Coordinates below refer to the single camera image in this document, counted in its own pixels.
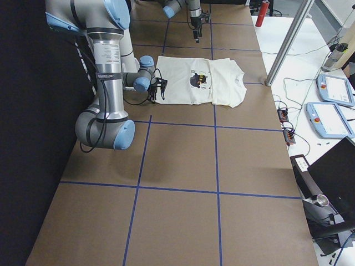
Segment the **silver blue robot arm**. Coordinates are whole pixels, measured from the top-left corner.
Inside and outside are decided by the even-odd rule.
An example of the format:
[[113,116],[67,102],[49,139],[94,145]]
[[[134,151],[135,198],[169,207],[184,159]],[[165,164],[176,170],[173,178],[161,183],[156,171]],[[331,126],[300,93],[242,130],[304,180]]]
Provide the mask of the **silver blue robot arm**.
[[203,11],[199,0],[172,0],[164,1],[163,11],[170,19],[175,16],[183,7],[186,7],[187,23],[193,32],[196,43],[200,43],[202,37],[202,25],[210,21],[210,12]]
[[135,124],[124,110],[126,87],[146,92],[149,101],[165,91],[167,80],[156,76],[151,56],[136,60],[131,45],[130,14],[126,1],[46,1],[47,23],[57,32],[88,37],[97,93],[75,125],[81,144],[91,149],[127,149]]

